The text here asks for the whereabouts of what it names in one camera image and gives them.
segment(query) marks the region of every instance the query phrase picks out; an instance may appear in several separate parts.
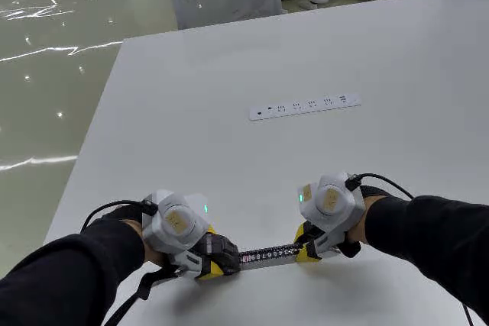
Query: white table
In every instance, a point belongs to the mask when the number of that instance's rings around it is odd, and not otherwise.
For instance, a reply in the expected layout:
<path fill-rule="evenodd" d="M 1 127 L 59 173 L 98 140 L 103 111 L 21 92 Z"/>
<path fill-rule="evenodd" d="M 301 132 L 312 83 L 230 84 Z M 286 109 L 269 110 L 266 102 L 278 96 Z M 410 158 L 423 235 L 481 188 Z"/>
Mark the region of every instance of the white table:
<path fill-rule="evenodd" d="M 201 192 L 240 249 L 288 243 L 296 187 L 383 173 L 415 194 L 487 202 L 489 0 L 387 0 L 125 41 L 46 240 L 113 199 Z M 248 120 L 248 107 L 358 92 L 357 108 Z M 142 270 L 126 280 L 119 305 Z M 153 289 L 122 324 L 465 325 L 408 263 L 253 270 Z"/>

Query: white floor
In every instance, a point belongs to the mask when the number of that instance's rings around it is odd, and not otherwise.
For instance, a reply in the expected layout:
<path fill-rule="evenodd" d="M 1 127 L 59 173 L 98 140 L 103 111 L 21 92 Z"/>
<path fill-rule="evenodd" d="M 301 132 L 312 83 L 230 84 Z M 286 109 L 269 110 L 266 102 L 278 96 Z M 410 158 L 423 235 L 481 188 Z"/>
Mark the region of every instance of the white floor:
<path fill-rule="evenodd" d="M 175 29 L 171 0 L 0 0 L 0 276 L 42 244 L 122 40 Z"/>

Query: black sleeve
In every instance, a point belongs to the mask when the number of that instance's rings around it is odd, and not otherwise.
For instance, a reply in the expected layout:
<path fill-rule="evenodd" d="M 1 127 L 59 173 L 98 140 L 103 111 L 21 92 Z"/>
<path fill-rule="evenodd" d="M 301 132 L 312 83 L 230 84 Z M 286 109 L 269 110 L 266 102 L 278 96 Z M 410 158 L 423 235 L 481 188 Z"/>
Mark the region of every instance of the black sleeve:
<path fill-rule="evenodd" d="M 369 244 L 410 261 L 489 323 L 489 207 L 420 196 L 386 197 L 365 219 Z"/>
<path fill-rule="evenodd" d="M 98 325 L 118 284 L 144 262 L 126 223 L 100 219 L 42 247 L 0 281 L 0 325 Z"/>

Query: power outlet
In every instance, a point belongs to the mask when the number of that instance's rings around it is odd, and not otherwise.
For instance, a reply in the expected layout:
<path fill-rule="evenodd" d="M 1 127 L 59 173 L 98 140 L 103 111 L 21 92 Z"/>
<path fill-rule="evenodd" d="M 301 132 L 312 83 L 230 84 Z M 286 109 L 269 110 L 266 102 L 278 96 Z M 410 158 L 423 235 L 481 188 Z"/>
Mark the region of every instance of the power outlet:
<path fill-rule="evenodd" d="M 318 102 L 315 99 L 308 99 L 306 105 L 310 111 L 315 111 L 318 108 Z"/>
<path fill-rule="evenodd" d="M 324 95 L 319 98 L 307 99 L 304 102 L 294 101 L 250 108 L 250 120 L 281 118 L 283 116 L 300 115 L 315 111 L 333 110 L 335 108 L 353 107 L 361 104 L 357 94 Z"/>

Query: cable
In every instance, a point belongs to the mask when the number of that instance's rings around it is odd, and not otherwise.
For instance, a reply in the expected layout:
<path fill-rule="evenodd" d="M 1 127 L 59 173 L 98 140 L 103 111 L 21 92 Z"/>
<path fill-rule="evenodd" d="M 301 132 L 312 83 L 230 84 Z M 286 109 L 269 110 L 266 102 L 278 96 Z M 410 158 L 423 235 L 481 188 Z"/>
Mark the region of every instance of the cable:
<path fill-rule="evenodd" d="M 109 202 L 108 204 L 102 205 L 101 207 L 95 209 L 89 214 L 89 216 L 85 220 L 85 223 L 83 223 L 82 231 L 84 231 L 88 227 L 90 221 L 92 220 L 95 214 L 99 213 L 104 209 L 111 208 L 113 206 L 118 206 L 118 205 L 135 205 L 138 208 L 140 208 L 143 211 L 143 213 L 151 216 L 156 214 L 156 212 L 158 211 L 158 205 L 146 200 L 143 200 L 142 202 L 136 202 L 134 200 L 118 200 L 117 202 Z"/>
<path fill-rule="evenodd" d="M 388 179 L 387 177 L 384 177 L 382 175 L 378 175 L 376 173 L 362 173 L 361 175 L 353 175 L 352 177 L 348 178 L 345 181 L 345 186 L 348 190 L 353 191 L 357 189 L 361 185 L 361 180 L 364 177 L 373 177 L 375 179 L 380 179 L 384 182 L 387 182 L 389 185 L 395 187 L 399 191 L 401 191 L 405 196 L 407 196 L 410 199 L 414 199 L 414 196 L 411 195 L 406 189 L 404 189 L 401 185 L 397 185 L 393 180 Z M 465 312 L 465 317 L 467 318 L 467 322 L 469 326 L 474 326 L 474 322 L 472 321 L 471 314 L 468 313 L 468 308 L 466 305 L 461 303 L 462 308 L 464 309 Z"/>
<path fill-rule="evenodd" d="M 362 173 L 361 175 L 353 175 L 352 177 L 346 180 L 345 182 L 346 188 L 350 191 L 356 189 L 361 185 L 361 181 L 364 177 L 373 177 L 375 179 L 381 179 L 382 181 L 387 182 L 389 185 L 401 191 L 408 198 L 414 199 L 414 196 L 412 196 L 407 190 L 403 189 L 401 186 L 397 185 L 394 181 L 388 179 L 387 177 L 378 175 L 376 173 Z"/>
<path fill-rule="evenodd" d="M 461 304 L 461 307 L 464 309 L 464 312 L 465 312 L 465 317 L 467 318 L 467 321 L 468 321 L 468 324 L 470 326 L 474 326 L 474 322 L 472 322 L 472 317 L 471 317 L 471 314 L 468 313 L 468 309 L 467 309 L 467 306 L 464 305 L 463 303 Z"/>

